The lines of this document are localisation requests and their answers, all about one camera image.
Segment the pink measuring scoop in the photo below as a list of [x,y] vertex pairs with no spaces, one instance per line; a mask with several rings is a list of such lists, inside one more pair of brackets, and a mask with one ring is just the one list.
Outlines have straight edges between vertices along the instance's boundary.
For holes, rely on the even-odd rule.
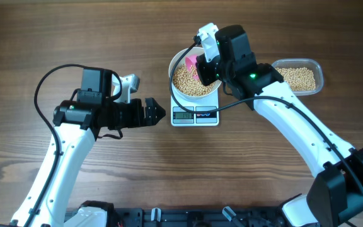
[[189,55],[185,58],[185,65],[189,75],[191,75],[191,77],[194,80],[198,81],[199,76],[197,73],[196,63],[197,63],[197,55]]

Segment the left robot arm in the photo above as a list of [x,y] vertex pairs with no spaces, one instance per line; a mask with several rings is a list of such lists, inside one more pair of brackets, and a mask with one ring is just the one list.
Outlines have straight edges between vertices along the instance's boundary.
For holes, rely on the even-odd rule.
[[66,209],[81,165],[100,138],[100,130],[156,125],[166,111],[153,98],[129,101],[121,96],[121,78],[109,69],[82,66],[81,87],[45,121],[52,133],[36,179],[10,226],[120,226],[112,203],[86,201],[67,219]]

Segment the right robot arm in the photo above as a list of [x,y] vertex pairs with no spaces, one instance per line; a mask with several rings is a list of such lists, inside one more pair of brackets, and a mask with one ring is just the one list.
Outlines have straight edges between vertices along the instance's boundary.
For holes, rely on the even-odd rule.
[[363,148],[355,149],[325,126],[270,64],[259,64],[243,27],[208,24],[197,32],[201,82],[222,81],[238,103],[271,122],[299,152],[314,182],[282,205],[291,226],[339,226],[363,211]]

